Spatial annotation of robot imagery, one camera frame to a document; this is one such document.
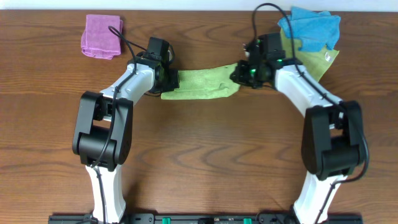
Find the light green cloth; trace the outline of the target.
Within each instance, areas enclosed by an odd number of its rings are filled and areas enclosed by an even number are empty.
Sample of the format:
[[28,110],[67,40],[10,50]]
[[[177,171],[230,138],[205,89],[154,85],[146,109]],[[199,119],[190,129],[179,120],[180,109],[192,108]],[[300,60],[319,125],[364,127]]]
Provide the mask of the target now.
[[230,79],[237,63],[201,70],[180,70],[179,87],[161,94],[162,100],[210,100],[236,93],[240,85]]

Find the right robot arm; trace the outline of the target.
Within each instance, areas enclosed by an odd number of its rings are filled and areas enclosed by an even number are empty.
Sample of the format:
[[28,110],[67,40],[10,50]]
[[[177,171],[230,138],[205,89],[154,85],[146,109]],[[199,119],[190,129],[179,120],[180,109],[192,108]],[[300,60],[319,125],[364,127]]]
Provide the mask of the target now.
[[354,179],[357,166],[368,165],[361,107],[343,101],[321,86],[295,56],[286,57],[280,34],[265,34],[243,47],[230,79],[260,88],[270,83],[304,118],[301,156],[307,170],[303,187],[289,214],[268,215],[271,223],[362,223],[360,215],[330,215],[338,188]]

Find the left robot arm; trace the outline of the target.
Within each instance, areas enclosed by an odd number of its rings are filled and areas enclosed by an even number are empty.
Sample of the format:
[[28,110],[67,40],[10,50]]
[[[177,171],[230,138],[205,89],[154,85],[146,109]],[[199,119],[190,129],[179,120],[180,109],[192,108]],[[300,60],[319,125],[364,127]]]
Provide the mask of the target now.
[[178,88],[178,71],[171,69],[171,50],[147,49],[127,63],[125,72],[100,92],[86,91],[79,102],[72,151],[91,179],[98,223],[119,223],[126,201],[121,168],[132,144],[133,107],[146,93]]

